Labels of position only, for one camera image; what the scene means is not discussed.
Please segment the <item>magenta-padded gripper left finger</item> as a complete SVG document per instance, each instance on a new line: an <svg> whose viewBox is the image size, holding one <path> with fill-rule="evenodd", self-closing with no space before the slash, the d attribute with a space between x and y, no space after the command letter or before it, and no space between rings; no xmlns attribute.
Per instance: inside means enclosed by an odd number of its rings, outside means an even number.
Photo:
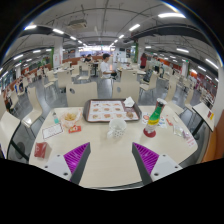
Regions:
<svg viewBox="0 0 224 224"><path fill-rule="evenodd" d="M90 152L90 143L87 142L64 155L54 156L43 166L43 169L78 185Z"/></svg>

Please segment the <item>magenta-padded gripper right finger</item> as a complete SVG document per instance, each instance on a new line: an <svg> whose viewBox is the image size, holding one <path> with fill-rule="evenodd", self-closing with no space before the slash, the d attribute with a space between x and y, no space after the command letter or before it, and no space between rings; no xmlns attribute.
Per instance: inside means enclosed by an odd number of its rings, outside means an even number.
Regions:
<svg viewBox="0 0 224 224"><path fill-rule="evenodd" d="M167 154L159 155L137 143L132 144L132 154L144 185L159 180L182 169Z"/></svg>

